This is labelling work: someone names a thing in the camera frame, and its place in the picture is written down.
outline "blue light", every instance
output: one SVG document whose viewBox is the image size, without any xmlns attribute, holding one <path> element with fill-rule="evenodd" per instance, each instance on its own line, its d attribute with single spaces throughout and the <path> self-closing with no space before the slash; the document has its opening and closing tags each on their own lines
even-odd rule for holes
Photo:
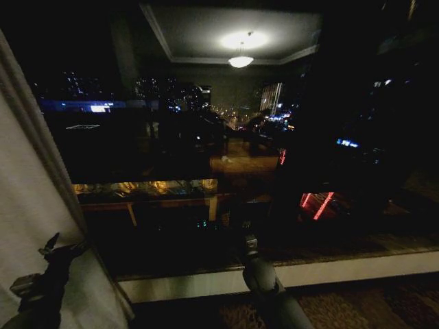
<svg viewBox="0 0 439 329">
<path fill-rule="evenodd" d="M 91 105 L 90 106 L 91 112 L 105 112 L 108 109 L 108 106 L 105 105 Z"/>
<path fill-rule="evenodd" d="M 349 146 L 349 147 L 353 147 L 353 148 L 357 148 L 357 147 L 359 147 L 359 145 L 357 144 L 357 143 L 355 143 L 355 142 L 353 142 L 353 141 L 350 141 L 350 140 L 348 140 L 348 139 L 341 139 L 341 138 L 339 138 L 339 139 L 337 139 L 337 141 L 335 142 L 336 144 L 338 144 L 338 145 L 342 145 L 342 146 Z"/>
</svg>

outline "floor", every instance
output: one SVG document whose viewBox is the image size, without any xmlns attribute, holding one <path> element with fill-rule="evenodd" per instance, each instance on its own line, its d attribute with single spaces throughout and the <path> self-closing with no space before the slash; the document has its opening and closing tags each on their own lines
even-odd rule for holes
<svg viewBox="0 0 439 329">
<path fill-rule="evenodd" d="M 439 273 L 290 289 L 316 329 L 439 328 Z M 250 294 L 134 305 L 140 328 L 267 328 Z"/>
</svg>

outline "curtain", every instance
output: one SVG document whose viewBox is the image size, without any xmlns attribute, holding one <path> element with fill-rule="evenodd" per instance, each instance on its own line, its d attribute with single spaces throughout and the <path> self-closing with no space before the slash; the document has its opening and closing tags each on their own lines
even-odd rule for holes
<svg viewBox="0 0 439 329">
<path fill-rule="evenodd" d="M 86 225 L 67 171 L 23 72 L 0 30 L 0 326 L 17 314 L 9 290 L 20 276 L 44 272 L 38 248 L 84 239 Z M 123 303 L 98 255 L 71 265 L 61 328 L 127 328 Z"/>
</svg>

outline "ceiling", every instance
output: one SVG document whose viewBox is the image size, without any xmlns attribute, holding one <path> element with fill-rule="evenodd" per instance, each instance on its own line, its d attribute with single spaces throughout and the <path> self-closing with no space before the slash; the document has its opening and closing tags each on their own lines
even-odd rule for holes
<svg viewBox="0 0 439 329">
<path fill-rule="evenodd" d="M 171 62 L 228 64 L 237 51 L 222 44 L 237 32 L 265 36 L 248 49 L 252 64 L 281 65 L 316 51 L 319 14 L 226 8 L 164 7 L 141 4 L 157 40 Z"/>
</svg>

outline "night sky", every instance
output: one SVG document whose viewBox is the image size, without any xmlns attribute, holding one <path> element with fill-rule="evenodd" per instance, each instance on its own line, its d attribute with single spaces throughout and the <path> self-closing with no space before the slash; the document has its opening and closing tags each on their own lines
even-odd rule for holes
<svg viewBox="0 0 439 329">
<path fill-rule="evenodd" d="M 29 82 L 62 71 L 119 81 L 108 13 L 93 6 L 8 8 L 1 29 Z"/>
</svg>

